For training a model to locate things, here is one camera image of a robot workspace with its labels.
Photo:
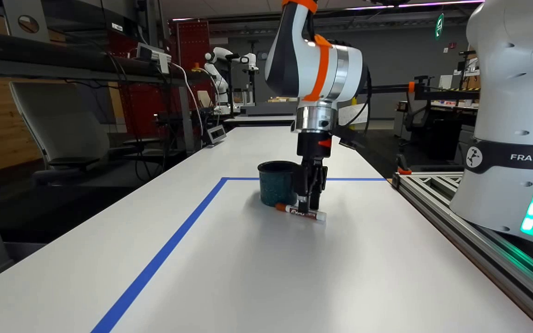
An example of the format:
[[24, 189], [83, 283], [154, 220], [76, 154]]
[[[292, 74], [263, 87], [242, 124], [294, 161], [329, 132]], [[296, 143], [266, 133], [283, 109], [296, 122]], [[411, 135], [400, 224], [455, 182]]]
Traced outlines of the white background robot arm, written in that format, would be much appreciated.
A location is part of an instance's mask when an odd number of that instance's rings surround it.
[[252, 52], [239, 56], [224, 47], [215, 47], [211, 52], [205, 54], [204, 72], [209, 76], [215, 87], [215, 113], [217, 115], [239, 113], [241, 108], [233, 102], [229, 95], [229, 82], [217, 69], [218, 63], [226, 65], [241, 63], [246, 69], [246, 72], [254, 76], [259, 71], [257, 56]]

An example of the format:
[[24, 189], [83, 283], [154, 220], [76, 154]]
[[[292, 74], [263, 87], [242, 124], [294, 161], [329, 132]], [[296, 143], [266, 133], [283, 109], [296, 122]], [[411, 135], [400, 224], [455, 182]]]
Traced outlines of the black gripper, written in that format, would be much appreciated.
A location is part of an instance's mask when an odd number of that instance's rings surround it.
[[311, 180], [311, 211], [320, 209], [320, 195], [326, 189], [326, 176], [328, 167], [320, 165], [324, 158], [331, 156], [331, 135], [329, 133], [300, 133], [296, 154], [302, 158], [302, 165], [294, 172], [294, 193], [296, 193], [296, 207], [302, 213], [307, 213], [307, 180], [309, 170], [307, 165], [313, 167], [313, 180]]

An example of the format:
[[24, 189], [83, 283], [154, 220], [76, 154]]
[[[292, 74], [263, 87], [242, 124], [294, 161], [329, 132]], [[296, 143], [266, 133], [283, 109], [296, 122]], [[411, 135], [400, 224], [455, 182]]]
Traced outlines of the white orange robot arm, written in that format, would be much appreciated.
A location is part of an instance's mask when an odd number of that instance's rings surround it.
[[294, 132], [302, 158], [294, 211], [315, 217], [326, 189], [333, 135], [339, 130], [339, 104], [350, 102], [366, 80], [363, 52], [335, 45], [311, 30], [316, 0], [281, 0], [281, 17], [272, 41], [265, 82], [278, 96], [298, 100]]

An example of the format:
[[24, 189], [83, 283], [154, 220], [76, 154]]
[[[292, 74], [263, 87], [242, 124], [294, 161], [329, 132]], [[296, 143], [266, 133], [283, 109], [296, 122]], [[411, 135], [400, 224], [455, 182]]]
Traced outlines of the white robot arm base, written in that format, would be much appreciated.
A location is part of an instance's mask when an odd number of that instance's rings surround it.
[[468, 19], [481, 91], [450, 209], [533, 243], [533, 0], [485, 0]]

